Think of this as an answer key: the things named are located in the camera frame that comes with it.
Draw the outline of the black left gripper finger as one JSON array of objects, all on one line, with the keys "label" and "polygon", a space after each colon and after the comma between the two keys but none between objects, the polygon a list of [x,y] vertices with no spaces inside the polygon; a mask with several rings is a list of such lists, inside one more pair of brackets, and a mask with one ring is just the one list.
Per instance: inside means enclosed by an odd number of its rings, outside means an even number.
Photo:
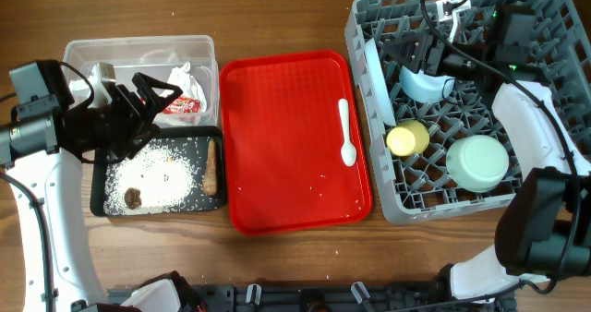
[{"label": "black left gripper finger", "polygon": [[120,155],[113,150],[110,156],[110,164],[120,163],[123,160],[132,160],[160,131],[161,129],[156,124],[151,124],[145,132],[131,139],[122,149]]},{"label": "black left gripper finger", "polygon": [[136,73],[132,78],[138,94],[144,100],[144,107],[150,118],[161,113],[178,97],[183,91],[176,85],[168,84],[159,79],[152,78],[143,73]]}]

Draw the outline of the white napkin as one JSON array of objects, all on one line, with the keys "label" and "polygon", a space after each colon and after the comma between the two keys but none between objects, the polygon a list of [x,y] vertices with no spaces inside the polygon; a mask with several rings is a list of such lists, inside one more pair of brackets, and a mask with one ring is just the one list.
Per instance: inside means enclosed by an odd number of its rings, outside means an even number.
[{"label": "white napkin", "polygon": [[189,62],[184,63],[180,67],[174,67],[167,82],[178,86],[183,91],[181,96],[199,100],[201,102],[199,113],[203,113],[207,110],[207,100],[203,88],[190,74],[190,70],[191,64]]}]

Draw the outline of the red snack wrapper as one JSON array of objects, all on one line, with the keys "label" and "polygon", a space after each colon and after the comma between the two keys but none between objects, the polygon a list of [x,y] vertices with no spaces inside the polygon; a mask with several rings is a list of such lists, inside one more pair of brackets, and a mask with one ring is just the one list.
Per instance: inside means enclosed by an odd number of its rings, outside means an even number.
[{"label": "red snack wrapper", "polygon": [[179,96],[164,110],[163,114],[195,114],[200,110],[201,102],[187,96]]}]

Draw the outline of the cooked white rice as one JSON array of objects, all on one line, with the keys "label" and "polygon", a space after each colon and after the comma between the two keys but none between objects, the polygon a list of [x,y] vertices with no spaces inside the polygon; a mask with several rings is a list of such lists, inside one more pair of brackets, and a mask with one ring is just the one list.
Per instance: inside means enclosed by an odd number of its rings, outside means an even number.
[{"label": "cooked white rice", "polygon": [[[143,215],[192,210],[203,198],[199,163],[206,149],[199,139],[156,138],[132,160],[106,168],[103,211],[107,215]],[[141,191],[141,205],[130,210],[127,189]]]}]

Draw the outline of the dark brown food lump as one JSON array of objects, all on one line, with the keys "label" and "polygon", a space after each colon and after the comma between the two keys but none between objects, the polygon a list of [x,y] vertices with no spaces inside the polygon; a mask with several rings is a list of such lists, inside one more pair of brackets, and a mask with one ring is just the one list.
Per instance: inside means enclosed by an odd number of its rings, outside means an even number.
[{"label": "dark brown food lump", "polygon": [[142,201],[140,194],[141,191],[134,187],[130,187],[126,190],[124,194],[124,202],[128,209],[134,210],[141,205]]}]

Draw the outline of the light blue plate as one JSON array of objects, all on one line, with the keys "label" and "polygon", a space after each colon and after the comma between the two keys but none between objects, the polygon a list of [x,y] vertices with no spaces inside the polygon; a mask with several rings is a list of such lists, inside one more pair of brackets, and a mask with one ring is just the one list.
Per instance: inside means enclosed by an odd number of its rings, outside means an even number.
[{"label": "light blue plate", "polygon": [[392,102],[381,68],[377,44],[374,39],[368,40],[365,44],[365,58],[366,69],[379,116],[385,125],[395,126],[396,121]]}]

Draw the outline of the brown bread stick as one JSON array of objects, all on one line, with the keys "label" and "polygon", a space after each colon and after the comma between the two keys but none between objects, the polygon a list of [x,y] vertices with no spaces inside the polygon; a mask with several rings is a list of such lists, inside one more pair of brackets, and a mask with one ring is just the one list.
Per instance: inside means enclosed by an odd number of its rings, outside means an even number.
[{"label": "brown bread stick", "polygon": [[214,196],[218,191],[216,143],[213,138],[211,138],[208,143],[207,161],[202,180],[202,188],[204,194],[207,196]]}]

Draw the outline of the yellow plastic cup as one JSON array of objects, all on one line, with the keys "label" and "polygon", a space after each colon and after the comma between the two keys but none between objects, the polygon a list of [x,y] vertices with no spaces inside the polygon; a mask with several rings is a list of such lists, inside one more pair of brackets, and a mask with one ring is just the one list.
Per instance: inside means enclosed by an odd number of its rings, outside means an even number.
[{"label": "yellow plastic cup", "polygon": [[404,121],[386,136],[386,145],[392,154],[407,157],[422,153],[429,144],[429,132],[416,120]]}]

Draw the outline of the green rice bowl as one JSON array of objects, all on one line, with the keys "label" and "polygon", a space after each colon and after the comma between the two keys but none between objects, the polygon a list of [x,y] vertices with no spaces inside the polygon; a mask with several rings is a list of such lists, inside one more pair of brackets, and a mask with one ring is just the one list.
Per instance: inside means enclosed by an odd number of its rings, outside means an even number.
[{"label": "green rice bowl", "polygon": [[455,141],[446,154],[446,168],[460,188],[484,193],[496,187],[509,168],[509,154],[498,140],[474,135]]}]

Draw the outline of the white plastic spoon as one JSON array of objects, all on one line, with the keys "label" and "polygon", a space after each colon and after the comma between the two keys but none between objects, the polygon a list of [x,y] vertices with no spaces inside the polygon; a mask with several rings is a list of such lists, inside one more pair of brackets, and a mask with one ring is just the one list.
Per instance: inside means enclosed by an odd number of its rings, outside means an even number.
[{"label": "white plastic spoon", "polygon": [[342,98],[338,101],[338,110],[344,142],[341,147],[341,157],[344,164],[352,167],[356,163],[356,148],[350,138],[350,121],[348,101]]}]

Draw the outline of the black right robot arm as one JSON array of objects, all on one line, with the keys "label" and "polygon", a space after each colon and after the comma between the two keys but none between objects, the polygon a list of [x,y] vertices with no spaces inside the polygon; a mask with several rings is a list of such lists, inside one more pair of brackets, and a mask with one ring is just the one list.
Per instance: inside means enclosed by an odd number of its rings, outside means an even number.
[{"label": "black right robot arm", "polygon": [[480,97],[512,143],[523,184],[498,222],[492,247],[450,269],[455,304],[485,304],[523,286],[548,294],[561,280],[590,274],[590,211],[581,192],[590,164],[572,143],[552,104],[545,72],[530,66],[537,15],[527,6],[496,6],[486,46],[456,42],[457,3],[438,3],[444,36],[428,29],[387,39],[383,52],[420,78],[484,79]]}]

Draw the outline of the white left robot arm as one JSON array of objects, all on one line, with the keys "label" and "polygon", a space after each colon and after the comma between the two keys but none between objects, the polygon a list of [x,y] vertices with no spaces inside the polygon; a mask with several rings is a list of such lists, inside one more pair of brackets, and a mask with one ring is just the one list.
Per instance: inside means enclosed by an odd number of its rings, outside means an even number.
[{"label": "white left robot arm", "polygon": [[85,153],[98,164],[133,158],[159,128],[153,120],[182,91],[143,73],[135,91],[100,72],[82,79],[76,102],[63,72],[68,64],[36,60],[10,71],[18,97],[1,127],[1,178],[18,206],[25,258],[27,311],[114,311],[90,257],[81,205]]}]

